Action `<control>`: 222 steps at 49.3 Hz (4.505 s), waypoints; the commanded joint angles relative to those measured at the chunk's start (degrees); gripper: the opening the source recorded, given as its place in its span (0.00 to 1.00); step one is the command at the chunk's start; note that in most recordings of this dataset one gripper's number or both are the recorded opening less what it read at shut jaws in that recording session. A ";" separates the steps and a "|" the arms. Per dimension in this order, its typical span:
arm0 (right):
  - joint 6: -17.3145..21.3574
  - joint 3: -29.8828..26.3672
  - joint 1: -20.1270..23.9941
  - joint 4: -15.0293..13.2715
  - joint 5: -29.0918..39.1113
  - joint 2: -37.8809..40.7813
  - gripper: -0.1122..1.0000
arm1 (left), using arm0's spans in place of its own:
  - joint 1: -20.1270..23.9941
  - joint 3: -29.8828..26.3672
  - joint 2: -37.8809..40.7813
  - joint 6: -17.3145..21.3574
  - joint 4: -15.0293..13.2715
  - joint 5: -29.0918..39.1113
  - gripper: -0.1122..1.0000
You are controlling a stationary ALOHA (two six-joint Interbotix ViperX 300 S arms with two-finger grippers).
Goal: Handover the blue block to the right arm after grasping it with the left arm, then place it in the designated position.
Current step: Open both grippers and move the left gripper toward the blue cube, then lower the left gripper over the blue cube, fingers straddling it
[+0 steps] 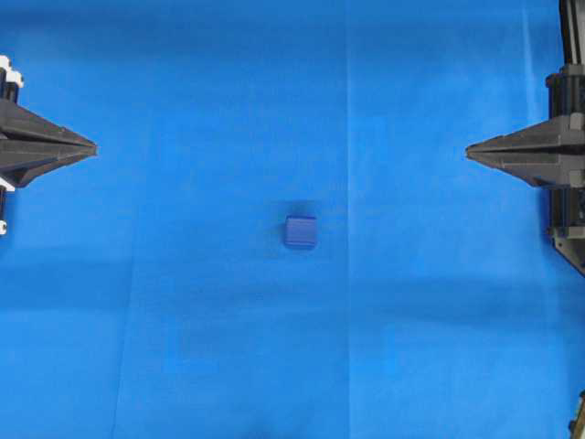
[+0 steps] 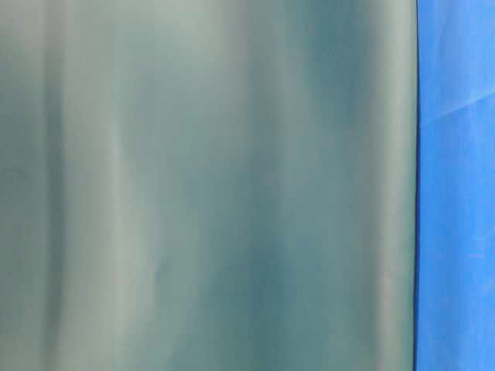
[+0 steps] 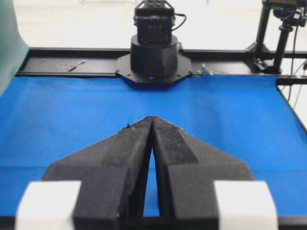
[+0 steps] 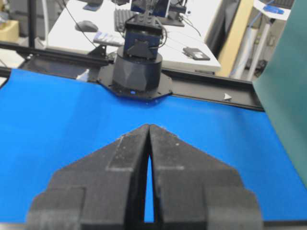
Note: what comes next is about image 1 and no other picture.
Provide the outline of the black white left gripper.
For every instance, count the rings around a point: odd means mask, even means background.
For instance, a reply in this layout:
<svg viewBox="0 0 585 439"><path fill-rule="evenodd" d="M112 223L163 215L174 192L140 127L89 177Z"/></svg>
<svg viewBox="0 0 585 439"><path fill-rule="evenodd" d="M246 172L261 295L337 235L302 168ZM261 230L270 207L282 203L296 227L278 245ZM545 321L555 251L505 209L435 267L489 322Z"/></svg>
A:
<svg viewBox="0 0 585 439"><path fill-rule="evenodd" d="M1 56L1 235L7 233L6 194L35 178L97 155L91 140L54 124L17 103L22 74Z"/></svg>

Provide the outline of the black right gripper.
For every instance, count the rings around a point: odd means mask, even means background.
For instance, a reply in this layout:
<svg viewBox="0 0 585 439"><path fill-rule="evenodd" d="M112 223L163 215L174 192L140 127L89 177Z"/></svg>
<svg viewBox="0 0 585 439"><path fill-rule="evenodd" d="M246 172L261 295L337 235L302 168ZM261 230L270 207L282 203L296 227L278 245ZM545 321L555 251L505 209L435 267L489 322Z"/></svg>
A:
<svg viewBox="0 0 585 439"><path fill-rule="evenodd" d="M546 86L550 120L470 145L466 155L529 186L552 188L548 232L553 246L584 273L584 66L565 64L547 77ZM511 152L575 145L577 155Z"/></svg>

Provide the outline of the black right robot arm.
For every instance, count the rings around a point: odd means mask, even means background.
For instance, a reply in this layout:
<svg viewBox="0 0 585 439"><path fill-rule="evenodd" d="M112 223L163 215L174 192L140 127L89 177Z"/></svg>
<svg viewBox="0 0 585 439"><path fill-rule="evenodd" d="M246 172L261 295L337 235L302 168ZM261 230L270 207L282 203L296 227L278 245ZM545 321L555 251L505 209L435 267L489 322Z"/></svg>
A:
<svg viewBox="0 0 585 439"><path fill-rule="evenodd" d="M584 3L558 3L564 65L546 78L548 120L466 148L466 157L548 192L548 236L584 273Z"/></svg>

